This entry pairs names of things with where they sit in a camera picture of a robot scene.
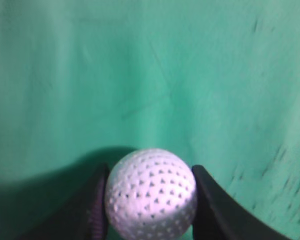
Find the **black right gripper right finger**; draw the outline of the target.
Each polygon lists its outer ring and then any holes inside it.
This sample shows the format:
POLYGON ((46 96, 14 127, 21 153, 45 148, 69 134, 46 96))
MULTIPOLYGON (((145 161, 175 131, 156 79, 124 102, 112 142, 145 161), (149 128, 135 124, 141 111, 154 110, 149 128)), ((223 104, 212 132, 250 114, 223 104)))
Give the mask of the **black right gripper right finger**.
POLYGON ((197 212, 192 222, 194 240, 288 240, 234 200, 202 165, 192 173, 197 188, 197 212))

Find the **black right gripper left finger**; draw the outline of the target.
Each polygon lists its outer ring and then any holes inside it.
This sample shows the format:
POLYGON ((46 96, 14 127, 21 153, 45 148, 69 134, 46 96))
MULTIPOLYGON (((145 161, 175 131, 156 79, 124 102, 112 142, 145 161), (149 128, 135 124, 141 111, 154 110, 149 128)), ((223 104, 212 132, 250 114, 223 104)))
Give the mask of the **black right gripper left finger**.
POLYGON ((105 240, 109 221, 105 190, 110 170, 98 165, 87 182, 44 221, 23 233, 21 240, 105 240))

